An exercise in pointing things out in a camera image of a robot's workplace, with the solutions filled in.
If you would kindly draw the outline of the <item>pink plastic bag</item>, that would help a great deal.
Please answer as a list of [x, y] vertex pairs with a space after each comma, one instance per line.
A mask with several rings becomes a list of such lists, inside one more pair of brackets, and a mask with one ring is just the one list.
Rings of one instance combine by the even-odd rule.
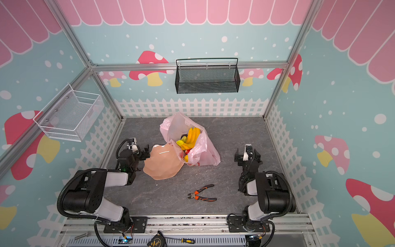
[[189, 166], [217, 166], [221, 159], [205, 128], [178, 112], [160, 125], [160, 132], [182, 163]]

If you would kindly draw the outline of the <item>yellow banana bunch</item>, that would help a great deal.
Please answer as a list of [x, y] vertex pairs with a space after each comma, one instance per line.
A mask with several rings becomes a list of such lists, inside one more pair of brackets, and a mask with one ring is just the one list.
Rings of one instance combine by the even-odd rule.
[[181, 139], [185, 143], [185, 145], [184, 145], [185, 150], [190, 150], [190, 149], [194, 148], [197, 138], [199, 137], [200, 134], [201, 134], [201, 131], [199, 128], [190, 128], [189, 129], [186, 140], [183, 141]]

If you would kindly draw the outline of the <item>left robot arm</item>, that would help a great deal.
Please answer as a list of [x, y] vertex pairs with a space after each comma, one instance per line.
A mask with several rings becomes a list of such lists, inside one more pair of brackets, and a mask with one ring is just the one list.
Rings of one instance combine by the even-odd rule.
[[120, 232], [130, 230], [134, 222], [129, 210], [103, 195], [106, 188], [132, 185], [139, 162], [149, 157], [149, 145], [142, 149], [135, 138], [123, 140], [116, 150], [116, 168], [77, 171], [58, 196], [58, 212], [68, 218], [93, 219]]

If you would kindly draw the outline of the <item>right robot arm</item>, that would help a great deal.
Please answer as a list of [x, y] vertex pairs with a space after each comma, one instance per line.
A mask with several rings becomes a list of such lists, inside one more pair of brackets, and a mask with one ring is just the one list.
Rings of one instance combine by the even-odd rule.
[[235, 162], [242, 167], [238, 191], [257, 201], [248, 205], [240, 216], [227, 218], [231, 232], [269, 231], [268, 220], [296, 211], [296, 200], [284, 174], [276, 171], [259, 171], [261, 155], [252, 145], [246, 144], [244, 153], [235, 153]]

